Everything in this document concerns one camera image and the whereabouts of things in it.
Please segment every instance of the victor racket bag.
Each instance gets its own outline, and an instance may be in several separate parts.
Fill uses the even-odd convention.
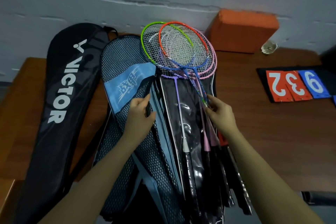
[[[130,100],[144,98],[151,91],[156,68],[142,52],[140,37],[125,35],[112,40],[105,47],[101,58],[101,72],[121,135]],[[153,99],[147,106],[147,113],[153,111],[152,103]],[[165,147],[161,146],[164,139],[159,138],[157,121],[132,154],[132,159],[164,222],[184,223],[179,185],[164,153]]]
[[[91,23],[70,26],[51,41],[44,108],[15,223],[37,223],[61,199],[107,43],[107,32]]]

